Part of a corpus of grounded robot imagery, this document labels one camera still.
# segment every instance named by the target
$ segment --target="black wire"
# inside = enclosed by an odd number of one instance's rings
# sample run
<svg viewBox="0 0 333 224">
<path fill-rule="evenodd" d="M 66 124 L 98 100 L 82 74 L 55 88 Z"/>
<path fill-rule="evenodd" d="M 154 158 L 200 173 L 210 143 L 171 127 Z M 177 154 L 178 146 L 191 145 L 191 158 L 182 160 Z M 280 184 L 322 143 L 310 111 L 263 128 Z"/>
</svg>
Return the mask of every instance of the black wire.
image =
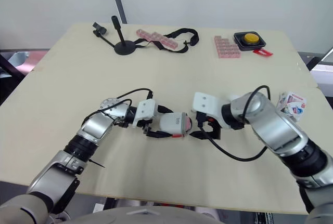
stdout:
<svg viewBox="0 0 333 224">
<path fill-rule="evenodd" d="M 258 159 L 259 157 L 261 157 L 261 155 L 266 151 L 267 147 L 263 148 L 257 155 L 250 157 L 250 158 L 240 158 L 237 156 L 234 156 L 232 154 L 230 154 L 229 152 L 227 152 L 226 150 L 224 150 L 222 147 L 220 147 L 209 135 L 208 133 L 202 128 L 199 127 L 201 132 L 203 133 L 204 137 L 206 137 L 218 150 L 220 150 L 222 153 L 226 154 L 227 156 L 229 156 L 232 159 L 235 159 L 237 161 L 240 162 L 251 162 L 255 159 Z"/>
<path fill-rule="evenodd" d="M 103 113 L 105 116 L 110 117 L 110 116 L 109 116 L 108 114 L 106 114 L 104 111 L 109 110 L 109 109 L 111 109 L 111 108 L 113 108 L 113 107 L 116 107 L 116 106 L 120 105 L 121 103 L 124 103 L 124 102 L 127 102 L 127 101 L 130 102 L 129 106 L 131 106 L 131 105 L 132 105 L 132 100 L 129 99 L 129 98 L 127 98 L 127 99 L 121 100 L 121 101 L 118 102 L 118 103 L 115 103 L 114 105 L 111 105 L 111 106 L 109 106 L 109 107 L 106 107 L 106 108 L 103 108 L 103 109 L 100 109 L 100 110 L 94 111 L 93 113 L 90 113 L 88 116 L 86 116 L 86 117 L 84 118 L 84 120 L 83 120 L 81 126 L 84 125 L 84 123 L 87 122 L 87 120 L 88 120 L 91 116 L 93 116 L 93 115 L 95 115 L 96 113 L 99 113 L 99 112 Z"/>
<path fill-rule="evenodd" d="M 242 114 L 242 121 L 243 123 L 245 123 L 245 115 L 246 115 L 246 111 L 249 107 L 249 104 L 250 104 L 250 101 L 252 100 L 252 98 L 254 97 L 254 95 L 262 88 L 266 88 L 267 90 L 267 97 L 268 99 L 270 100 L 271 99 L 271 92 L 270 92 L 270 88 L 267 86 L 267 85 L 262 85 L 262 86 L 259 86 L 257 89 L 255 89 L 250 97 L 248 98 L 248 100 L 246 101 L 245 103 L 245 107 L 244 107 L 244 110 L 243 110 L 243 114 Z M 240 158 L 240 157 L 237 157 L 237 156 L 234 156 L 232 154 L 230 154 L 229 152 L 227 152 L 226 150 L 224 150 L 222 147 L 220 147 L 212 138 L 211 136 L 208 135 L 208 133 L 202 128 L 202 127 L 199 127 L 201 132 L 203 133 L 203 135 L 218 149 L 220 150 L 222 153 L 224 153 L 225 155 L 229 156 L 230 158 L 232 159 L 235 159 L 237 161 L 240 161 L 240 162 L 251 162 L 251 161 L 254 161 L 256 159 L 258 159 L 259 157 L 262 156 L 262 154 L 267 150 L 267 147 L 265 146 L 257 155 L 253 156 L 253 157 L 249 157 L 249 158 Z"/>
<path fill-rule="evenodd" d="M 139 91 L 139 90 L 147 90 L 147 91 L 149 91 L 150 93 L 152 93 L 152 90 L 151 90 L 151 89 L 148 89 L 148 88 L 139 88 L 139 89 L 131 90 L 131 91 L 129 91 L 128 93 L 125 93 L 125 94 L 123 94 L 123 95 L 118 96 L 117 98 L 119 99 L 119 98 L 125 97 L 125 96 L 127 96 L 128 94 L 134 93 L 134 92 Z"/>
<path fill-rule="evenodd" d="M 108 43 L 110 46 L 114 48 L 114 44 L 109 42 L 106 38 L 104 38 L 102 35 L 99 36 L 101 39 L 103 39 L 106 43 Z"/>
</svg>

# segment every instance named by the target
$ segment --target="black strap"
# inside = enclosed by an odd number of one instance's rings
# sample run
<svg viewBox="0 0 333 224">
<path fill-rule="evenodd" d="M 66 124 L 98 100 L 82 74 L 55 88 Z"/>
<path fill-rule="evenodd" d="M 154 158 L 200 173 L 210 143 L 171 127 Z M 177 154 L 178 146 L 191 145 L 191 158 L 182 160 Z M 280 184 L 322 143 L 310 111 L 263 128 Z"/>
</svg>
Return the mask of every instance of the black strap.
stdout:
<svg viewBox="0 0 333 224">
<path fill-rule="evenodd" d="M 176 38 L 176 37 L 178 37 L 180 34 L 182 34 L 182 33 L 188 33 L 188 32 L 190 32 L 190 33 L 192 33 L 193 34 L 193 36 L 191 37 L 191 39 L 190 39 L 190 42 L 187 42 L 187 41 L 185 41 L 184 42 L 184 48 L 183 49 L 181 49 L 181 50 L 178 50 L 178 51 L 173 51 L 173 50 L 170 50 L 170 49 L 167 49 L 167 48 L 165 48 L 162 44 L 161 44 L 161 42 L 159 42 L 159 41 L 151 41 L 155 46 L 157 46 L 157 48 L 158 49 L 160 49 L 160 50 L 167 50 L 167 51 L 170 51 L 170 52 L 176 52 L 176 53 L 179 53 L 179 54 L 183 54 L 184 52 L 187 52 L 187 50 L 188 50 L 188 44 L 190 45 L 190 46 L 195 46 L 198 42 L 199 42 L 199 34 L 198 34 L 198 32 L 196 31 L 196 30 L 194 30 L 194 29 L 191 29 L 191 28 L 180 28 L 180 29 L 178 29 L 178 30 L 176 30 L 176 31 L 174 31 L 174 32 L 172 32 L 172 33 L 169 33 L 169 34 L 166 34 L 166 35 L 164 35 L 165 37 L 167 37 L 167 38 Z M 136 41 L 134 41 L 134 43 L 136 44 L 135 46 L 136 46 L 136 48 L 143 48 L 143 47 L 146 47 L 146 46 L 141 46 L 141 45 L 137 45 L 137 44 L 139 44 L 139 43 L 141 43 L 141 42 L 145 42 L 145 41 L 147 41 L 146 39 L 144 39 L 144 38 L 138 38 Z"/>
</svg>

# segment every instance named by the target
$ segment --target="silver robot arm segment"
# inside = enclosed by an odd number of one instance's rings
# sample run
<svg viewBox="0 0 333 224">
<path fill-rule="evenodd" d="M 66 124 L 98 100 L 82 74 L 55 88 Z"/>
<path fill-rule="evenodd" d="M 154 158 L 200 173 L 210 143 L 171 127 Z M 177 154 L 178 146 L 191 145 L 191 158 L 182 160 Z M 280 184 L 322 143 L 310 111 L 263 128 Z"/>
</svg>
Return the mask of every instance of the silver robot arm segment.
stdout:
<svg viewBox="0 0 333 224">
<path fill-rule="evenodd" d="M 83 172 L 114 125 L 142 127 L 144 134 L 156 138 L 183 136 L 191 128 L 191 120 L 186 113 L 174 113 L 158 106 L 153 99 L 140 102 L 138 108 L 124 101 L 130 100 L 106 99 L 100 105 L 100 110 L 86 117 L 64 150 L 60 150 L 34 178 L 27 194 L 0 206 L 0 222 L 44 223 L 49 213 L 61 213 L 80 184 L 76 175 Z M 153 119 L 159 120 L 159 131 L 152 131 L 149 127 Z"/>
<path fill-rule="evenodd" d="M 306 210 L 311 212 L 306 223 L 333 223 L 332 157 L 310 140 L 289 116 L 278 111 L 262 93 L 256 93 L 249 102 L 244 122 L 242 115 L 250 95 L 245 94 L 227 103 L 211 95 L 196 93 L 193 109 L 197 112 L 198 126 L 209 121 L 210 117 L 226 129 L 237 130 L 244 124 L 250 124 L 254 133 L 296 179 Z"/>
<path fill-rule="evenodd" d="M 119 103 L 119 99 L 107 99 L 102 103 L 101 109 L 116 103 Z M 48 213 L 61 213 L 80 184 L 76 175 L 83 172 L 112 126 L 117 121 L 124 120 L 128 109 L 129 105 L 121 103 L 87 119 L 64 150 L 60 150 L 35 177 L 27 194 L 19 195 L 0 206 L 2 221 L 44 223 Z M 13 220 L 11 211 L 14 216 L 21 216 L 19 221 Z"/>
</svg>

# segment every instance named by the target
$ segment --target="beige tabletop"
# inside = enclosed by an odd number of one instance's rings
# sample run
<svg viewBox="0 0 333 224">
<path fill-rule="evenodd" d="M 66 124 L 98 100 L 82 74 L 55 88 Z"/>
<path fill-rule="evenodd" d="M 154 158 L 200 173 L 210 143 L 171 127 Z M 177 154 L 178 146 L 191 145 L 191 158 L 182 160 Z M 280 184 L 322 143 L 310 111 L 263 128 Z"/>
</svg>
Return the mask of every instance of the beige tabletop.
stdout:
<svg viewBox="0 0 333 224">
<path fill-rule="evenodd" d="M 116 43 L 111 24 L 106 38 Z M 136 30 L 170 33 L 177 27 L 124 25 L 125 39 Z M 276 104 L 282 91 L 308 101 L 299 125 L 320 147 L 333 154 L 333 112 L 288 37 L 279 31 L 258 31 L 274 53 L 264 58 L 250 51 L 240 59 L 219 59 L 214 36 L 232 38 L 236 31 L 197 29 L 199 43 L 184 54 L 160 51 L 154 45 L 119 56 L 96 38 L 90 23 L 72 26 L 0 107 L 0 180 L 28 185 L 47 162 L 75 135 L 85 116 L 109 97 L 135 88 L 154 91 L 159 104 L 190 112 L 194 93 L 220 98 L 243 95 L 260 85 L 271 88 Z M 182 42 L 190 34 L 177 38 Z M 131 95 L 133 105 L 145 92 Z M 249 126 L 222 130 L 219 145 L 250 157 L 263 144 Z M 107 195 L 224 209 L 305 213 L 298 186 L 289 170 L 267 151 L 254 162 L 231 160 L 206 140 L 153 139 L 140 128 L 114 127 L 89 164 L 79 193 Z"/>
</svg>

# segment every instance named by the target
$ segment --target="pink building block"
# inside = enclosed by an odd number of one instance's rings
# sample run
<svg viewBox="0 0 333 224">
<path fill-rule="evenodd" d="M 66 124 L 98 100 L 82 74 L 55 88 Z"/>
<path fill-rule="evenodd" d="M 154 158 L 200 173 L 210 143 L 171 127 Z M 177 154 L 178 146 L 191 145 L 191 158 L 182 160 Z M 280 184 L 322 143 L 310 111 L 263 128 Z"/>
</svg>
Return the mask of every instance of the pink building block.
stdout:
<svg viewBox="0 0 333 224">
<path fill-rule="evenodd" d="M 153 32 L 152 34 L 150 34 L 142 29 L 139 29 L 136 31 L 136 34 L 140 38 L 144 38 L 146 41 L 159 41 L 162 45 L 168 46 L 172 49 L 176 49 L 178 47 L 178 43 L 176 41 L 173 41 L 157 32 Z"/>
<path fill-rule="evenodd" d="M 230 44 L 229 39 L 215 36 L 214 42 L 220 59 L 240 58 L 240 50 L 238 46 L 236 44 Z"/>
</svg>

